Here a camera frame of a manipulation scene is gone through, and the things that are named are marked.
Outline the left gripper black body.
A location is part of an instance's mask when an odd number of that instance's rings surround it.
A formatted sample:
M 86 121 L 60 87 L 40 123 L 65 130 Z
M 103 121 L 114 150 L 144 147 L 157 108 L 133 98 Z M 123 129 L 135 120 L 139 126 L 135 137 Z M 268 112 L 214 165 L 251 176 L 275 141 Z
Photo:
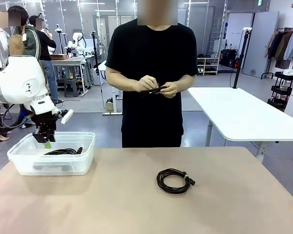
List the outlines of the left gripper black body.
M 52 114 L 35 115 L 37 134 L 53 135 L 56 130 L 57 118 Z

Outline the person's right hand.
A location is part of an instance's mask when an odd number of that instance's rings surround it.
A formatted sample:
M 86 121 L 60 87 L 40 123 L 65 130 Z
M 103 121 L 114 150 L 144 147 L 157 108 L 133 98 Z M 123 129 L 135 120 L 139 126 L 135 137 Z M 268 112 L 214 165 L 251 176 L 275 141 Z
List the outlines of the person's right hand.
M 159 87 L 156 79 L 151 76 L 144 76 L 138 81 L 138 87 L 137 91 L 142 92 L 142 91 L 148 91 L 148 90 L 154 90 Z

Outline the person's left hand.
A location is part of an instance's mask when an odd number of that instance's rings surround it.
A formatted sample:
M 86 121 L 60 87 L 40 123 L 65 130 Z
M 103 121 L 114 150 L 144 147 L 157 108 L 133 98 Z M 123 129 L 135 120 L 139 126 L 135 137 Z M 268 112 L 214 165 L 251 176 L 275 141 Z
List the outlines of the person's left hand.
M 173 98 L 178 93 L 178 86 L 175 82 L 166 82 L 164 86 L 161 87 L 160 94 L 166 98 Z

